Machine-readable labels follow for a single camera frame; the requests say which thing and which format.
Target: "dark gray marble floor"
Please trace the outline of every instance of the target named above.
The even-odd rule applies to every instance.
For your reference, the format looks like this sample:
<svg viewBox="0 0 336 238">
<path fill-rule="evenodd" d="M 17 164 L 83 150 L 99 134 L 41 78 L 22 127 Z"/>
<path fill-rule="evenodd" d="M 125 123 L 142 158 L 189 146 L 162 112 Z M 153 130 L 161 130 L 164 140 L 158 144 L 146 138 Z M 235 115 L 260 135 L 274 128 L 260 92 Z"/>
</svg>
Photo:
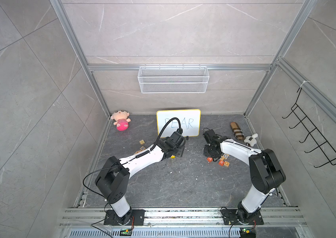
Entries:
<svg viewBox="0 0 336 238">
<path fill-rule="evenodd" d="M 295 227 L 256 227 L 256 238 L 298 238 Z"/>
<path fill-rule="evenodd" d="M 101 169 L 107 158 L 123 158 L 139 150 L 140 140 L 150 146 L 157 137 L 155 115 L 131 115 L 126 131 L 111 126 L 96 169 Z M 230 122 L 235 121 L 245 136 L 251 135 L 242 115 L 202 115 L 200 130 L 214 129 L 222 136 L 231 136 Z M 230 166 L 208 163 L 203 155 L 205 140 L 202 133 L 186 142 L 183 157 L 165 159 L 152 164 L 130 178 L 126 193 L 132 207 L 221 207 L 237 206 L 251 187 L 249 167 L 242 161 L 229 158 Z M 98 191 L 92 182 L 90 188 Z M 263 206 L 283 206 L 280 195 L 270 196 Z M 92 192 L 85 207 L 104 207 L 102 197 Z"/>
</svg>

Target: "plush toy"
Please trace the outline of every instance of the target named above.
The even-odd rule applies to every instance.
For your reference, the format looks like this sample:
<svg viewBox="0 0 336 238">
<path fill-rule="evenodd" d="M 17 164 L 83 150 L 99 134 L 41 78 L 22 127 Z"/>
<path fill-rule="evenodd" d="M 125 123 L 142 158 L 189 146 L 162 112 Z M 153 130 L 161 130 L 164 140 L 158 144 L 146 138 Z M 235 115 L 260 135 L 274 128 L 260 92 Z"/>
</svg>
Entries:
<svg viewBox="0 0 336 238">
<path fill-rule="evenodd" d="M 115 120 L 114 125 L 117 126 L 118 131 L 124 131 L 128 128 L 128 123 L 131 121 L 128 116 L 129 112 L 119 110 L 114 112 L 110 118 Z"/>
<path fill-rule="evenodd" d="M 253 134 L 251 136 L 247 136 L 243 140 L 243 142 L 245 142 L 245 143 L 249 144 L 251 147 L 253 147 L 255 144 L 257 144 L 257 140 L 256 140 L 257 137 L 258 137 L 258 134 L 255 133 L 255 134 Z"/>
</svg>

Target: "black cable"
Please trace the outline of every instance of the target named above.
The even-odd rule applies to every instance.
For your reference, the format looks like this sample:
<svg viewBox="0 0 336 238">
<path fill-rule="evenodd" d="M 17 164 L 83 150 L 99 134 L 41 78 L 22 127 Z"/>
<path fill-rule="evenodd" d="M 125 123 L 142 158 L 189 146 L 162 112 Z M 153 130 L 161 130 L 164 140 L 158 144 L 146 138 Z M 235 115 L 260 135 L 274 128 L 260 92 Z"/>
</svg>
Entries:
<svg viewBox="0 0 336 238">
<path fill-rule="evenodd" d="M 229 228 L 229 238 L 230 238 L 230 231 L 232 230 L 232 226 L 234 226 L 235 224 L 237 224 L 237 222 L 239 222 L 239 220 L 237 220 L 236 222 L 234 222 L 231 226 L 230 226 L 230 228 Z"/>
<path fill-rule="evenodd" d="M 99 196 L 104 197 L 102 194 L 97 193 L 97 192 L 95 192 L 94 190 L 92 190 L 92 189 L 90 189 L 89 187 L 87 187 L 86 184 L 85 184 L 85 179 L 86 179 L 89 175 L 91 175 L 91 174 L 93 174 L 93 173 L 96 173 L 96 172 L 99 172 L 99 171 L 102 171 L 102 170 L 105 170 L 105 169 L 117 168 L 117 167 L 120 167 L 120 166 L 122 166 L 122 165 L 123 165 L 123 164 L 121 164 L 121 165 L 116 165 L 116 166 L 109 167 L 109 168 L 98 169 L 98 170 L 95 170 L 94 172 L 89 173 L 89 174 L 86 175 L 86 177 L 82 180 L 82 184 L 83 184 L 83 186 L 84 186 L 85 188 L 87 188 L 88 190 L 90 190 L 91 192 L 96 193 L 96 194 L 98 194 Z"/>
<path fill-rule="evenodd" d="M 167 123 L 165 123 L 165 125 L 164 125 L 163 128 L 161 129 L 159 135 L 157 136 L 157 139 L 156 139 L 154 145 L 151 147 L 151 149 L 150 149 L 149 151 L 152 151 L 153 149 L 155 149 L 157 143 L 158 143 L 159 140 L 160 140 L 161 135 L 163 134 L 163 131 L 164 131 L 165 128 L 168 126 L 168 124 L 169 124 L 171 121 L 173 121 L 173 120 L 176 120 L 176 121 L 179 123 L 179 129 L 180 129 L 180 131 L 181 131 L 181 123 L 180 123 L 180 120 L 179 120 L 177 117 L 173 117 L 173 118 L 171 118 Z"/>
<path fill-rule="evenodd" d="M 95 223 L 93 223 L 93 224 L 91 224 L 90 226 L 92 226 L 92 227 L 94 227 L 94 228 L 97 228 L 98 230 L 100 230 L 101 232 L 103 232 L 103 233 L 105 233 L 106 235 L 108 235 L 108 236 L 110 236 L 111 238 L 114 238 L 112 235 L 110 235 L 108 232 L 106 232 L 106 231 L 104 231 L 104 230 L 102 230 L 102 229 L 100 229 L 100 228 L 98 228 L 98 227 L 96 227 L 96 226 L 94 226 L 95 224 L 97 224 L 97 223 L 99 223 L 99 222 L 102 222 L 102 221 L 104 221 L 105 219 L 103 219 L 103 220 L 100 220 L 100 221 L 98 221 L 98 222 L 95 222 Z"/>
</svg>

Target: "wall hooks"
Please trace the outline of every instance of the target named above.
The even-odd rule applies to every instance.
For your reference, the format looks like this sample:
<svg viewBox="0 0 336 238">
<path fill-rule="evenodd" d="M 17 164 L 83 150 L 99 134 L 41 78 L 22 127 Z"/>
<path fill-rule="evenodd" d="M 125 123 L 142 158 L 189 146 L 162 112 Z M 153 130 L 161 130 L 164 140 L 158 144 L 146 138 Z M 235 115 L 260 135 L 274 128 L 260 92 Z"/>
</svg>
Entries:
<svg viewBox="0 0 336 238">
<path fill-rule="evenodd" d="M 332 147 L 332 145 L 328 142 L 328 140 L 324 137 L 324 135 L 319 131 L 319 129 L 315 126 L 315 124 L 310 120 L 310 118 L 304 113 L 304 111 L 302 110 L 302 108 L 300 108 L 299 105 L 297 104 L 297 103 L 298 103 L 298 99 L 299 99 L 299 95 L 300 95 L 301 91 L 302 91 L 302 88 L 299 88 L 298 91 L 297 91 L 297 92 L 299 92 L 299 93 L 298 93 L 298 97 L 296 98 L 295 104 L 291 107 L 291 112 L 288 114 L 287 117 L 282 117 L 282 118 L 283 118 L 283 119 L 286 119 L 286 118 L 288 118 L 291 114 L 294 114 L 294 115 L 298 118 L 299 122 L 298 122 L 298 124 L 296 124 L 294 127 L 290 127 L 290 126 L 289 126 L 289 128 L 290 128 L 290 129 L 294 129 L 294 128 L 297 127 L 299 124 L 302 124 L 303 127 L 304 127 L 304 128 L 307 130 L 307 132 L 308 132 L 306 138 L 305 138 L 303 141 L 300 141 L 300 140 L 299 140 L 299 142 L 300 142 L 300 143 L 304 143 L 304 142 L 307 140 L 308 136 L 311 136 L 311 138 L 313 139 L 313 141 L 314 141 L 314 142 L 316 143 L 316 145 L 317 145 L 317 147 L 315 147 L 314 149 L 312 149 L 312 150 L 310 150 L 310 151 L 308 151 L 308 152 L 307 152 L 307 151 L 304 151 L 304 152 L 305 152 L 305 153 L 311 153 L 312 151 L 314 151 L 314 150 L 320 148 L 320 150 L 322 151 L 323 155 L 327 158 L 328 162 L 326 162 L 326 163 L 324 163 L 324 164 L 321 164 L 321 165 L 319 165 L 319 166 L 315 166 L 315 165 L 314 165 L 315 168 L 320 168 L 320 167 L 322 167 L 323 165 L 326 165 L 326 164 L 328 164 L 328 163 L 329 163 L 329 164 L 332 164 L 332 165 L 336 165 L 336 157 L 335 157 L 334 159 L 329 159 L 328 156 L 326 155 L 326 153 L 324 152 L 324 150 L 323 150 L 323 148 L 322 148 L 322 145 L 329 146 L 329 147 L 334 151 L 335 154 L 336 154 L 336 150 Z M 304 114 L 304 117 L 303 117 L 302 119 L 295 113 L 295 109 L 297 109 L 297 108 Z M 312 129 L 312 130 L 311 130 L 311 129 L 308 129 L 308 128 L 304 125 L 303 122 L 304 122 L 305 119 L 308 119 L 308 121 L 312 124 L 312 126 L 313 126 L 313 129 Z M 312 133 L 313 133 L 314 131 L 317 131 L 317 132 L 323 137 L 323 139 L 324 139 L 324 142 L 323 142 L 323 143 L 319 144 L 319 143 L 315 140 L 314 136 L 312 135 Z"/>
</svg>

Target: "white wire basket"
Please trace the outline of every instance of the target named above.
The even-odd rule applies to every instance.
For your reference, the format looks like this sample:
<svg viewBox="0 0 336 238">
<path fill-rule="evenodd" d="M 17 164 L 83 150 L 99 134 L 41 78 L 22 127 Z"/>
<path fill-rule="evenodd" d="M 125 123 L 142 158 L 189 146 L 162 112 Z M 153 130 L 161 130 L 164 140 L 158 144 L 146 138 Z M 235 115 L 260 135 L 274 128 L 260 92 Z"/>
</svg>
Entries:
<svg viewBox="0 0 336 238">
<path fill-rule="evenodd" d="M 205 66 L 144 66 L 137 75 L 142 93 L 205 93 Z"/>
</svg>

